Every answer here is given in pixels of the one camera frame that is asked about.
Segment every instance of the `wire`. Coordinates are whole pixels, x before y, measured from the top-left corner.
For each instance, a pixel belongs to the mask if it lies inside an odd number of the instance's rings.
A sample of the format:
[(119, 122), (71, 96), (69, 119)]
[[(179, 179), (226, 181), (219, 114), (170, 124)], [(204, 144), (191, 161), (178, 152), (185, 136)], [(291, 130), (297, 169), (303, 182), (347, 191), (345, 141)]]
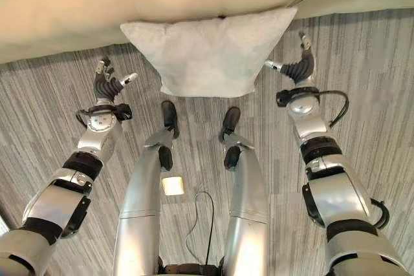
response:
[(212, 202), (212, 209), (213, 209), (213, 211), (212, 211), (212, 224), (211, 224), (211, 226), (210, 226), (210, 236), (208, 237), (208, 247), (207, 247), (207, 255), (206, 255), (206, 264), (205, 265), (208, 265), (208, 257), (209, 257), (209, 255), (210, 255), (210, 246), (212, 245), (212, 235), (213, 235), (213, 223), (214, 223), (214, 202), (213, 202), (213, 198), (212, 198), (212, 196), (208, 193), (208, 192), (206, 192), (206, 191), (200, 191), (200, 192), (198, 192), (195, 196), (194, 196), (194, 205), (195, 205), (195, 222), (194, 222), (194, 225), (193, 225), (193, 227), (190, 229), (190, 231), (187, 233), (187, 235), (186, 235), (186, 238), (184, 239), (184, 245), (185, 245), (185, 247), (186, 247), (186, 249), (188, 250), (188, 252), (191, 254), (191, 256), (195, 259), (195, 260), (197, 260), (197, 262), (198, 263), (200, 263), (200, 264), (202, 264), (202, 260), (201, 259), (199, 259), (192, 251), (191, 251), (191, 249), (189, 249), (189, 247), (188, 247), (188, 245), (187, 245), (187, 240), (188, 240), (188, 237), (191, 235), (191, 233), (193, 233), (193, 231), (194, 231), (194, 229), (195, 229), (195, 226), (197, 225), (197, 222), (199, 221), (199, 210), (198, 210), (198, 207), (197, 207), (197, 197), (200, 195), (200, 194), (206, 194), (206, 195), (208, 195), (208, 197), (210, 198), (210, 201)]
[(338, 115), (329, 122), (329, 127), (332, 128), (334, 127), (335, 124), (337, 124), (342, 118), (343, 116), (346, 115), (348, 108), (349, 108), (349, 98), (347, 93), (342, 92), (341, 90), (323, 90), (323, 91), (312, 91), (312, 90), (306, 90), (303, 93), (293, 97), (292, 99), (298, 99), (298, 98), (302, 98), (302, 97), (306, 97), (309, 94), (313, 94), (316, 96), (319, 95), (326, 95), (326, 94), (337, 94), (337, 95), (341, 95), (345, 98), (345, 103), (342, 106), (341, 111), (338, 113)]
[(77, 110), (77, 111), (75, 112), (75, 117), (76, 117), (77, 121), (78, 121), (79, 123), (81, 123), (81, 124), (82, 124), (82, 126), (83, 126), (84, 128), (86, 128), (86, 129), (87, 129), (87, 128), (88, 128), (88, 126), (86, 125), (85, 121), (82, 119), (81, 115), (88, 116), (88, 115), (89, 115), (89, 113), (88, 113), (86, 110), (84, 110), (84, 109), (79, 109), (79, 110)]
[(388, 208), (384, 205), (384, 201), (377, 201), (374, 198), (371, 199), (371, 204), (375, 205), (376, 207), (381, 209), (381, 218), (380, 220), (378, 220), (375, 224), (374, 227), (376, 227), (377, 229), (383, 229), (384, 227), (387, 226), (388, 222), (389, 222), (389, 210)]

